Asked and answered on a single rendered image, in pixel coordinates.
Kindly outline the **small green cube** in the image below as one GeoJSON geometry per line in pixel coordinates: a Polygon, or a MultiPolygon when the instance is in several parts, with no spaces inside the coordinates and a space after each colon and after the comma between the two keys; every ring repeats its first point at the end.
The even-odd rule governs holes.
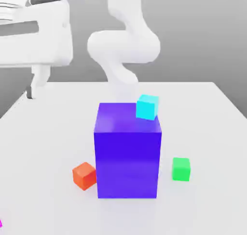
{"type": "Polygon", "coordinates": [[[190,180],[191,165],[188,158],[174,157],[172,162],[172,179],[174,181],[190,180]]]}

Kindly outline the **small cyan cube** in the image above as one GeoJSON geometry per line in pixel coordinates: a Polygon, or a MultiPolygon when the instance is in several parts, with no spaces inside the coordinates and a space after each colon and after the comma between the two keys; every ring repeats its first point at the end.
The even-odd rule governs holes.
{"type": "Polygon", "coordinates": [[[146,120],[155,120],[158,115],[159,97],[143,94],[136,104],[136,117],[146,120]]]}

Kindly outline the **small red cube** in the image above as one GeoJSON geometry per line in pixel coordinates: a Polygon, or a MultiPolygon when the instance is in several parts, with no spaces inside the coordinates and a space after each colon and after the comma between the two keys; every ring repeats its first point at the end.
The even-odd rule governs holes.
{"type": "Polygon", "coordinates": [[[72,173],[74,183],[84,191],[96,184],[96,169],[87,162],[75,167],[72,173]]]}

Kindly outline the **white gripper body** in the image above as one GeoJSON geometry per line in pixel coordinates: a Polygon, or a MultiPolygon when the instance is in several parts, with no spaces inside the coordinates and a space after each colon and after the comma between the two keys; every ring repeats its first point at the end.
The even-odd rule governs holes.
{"type": "Polygon", "coordinates": [[[0,67],[67,66],[73,58],[67,0],[27,0],[0,17],[0,67]]]}

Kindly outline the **large purple box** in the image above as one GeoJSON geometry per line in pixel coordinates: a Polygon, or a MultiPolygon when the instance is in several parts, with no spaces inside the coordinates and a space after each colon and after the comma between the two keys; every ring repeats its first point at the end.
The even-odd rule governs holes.
{"type": "Polygon", "coordinates": [[[98,198],[156,198],[162,130],[135,103],[100,103],[94,128],[98,198]]]}

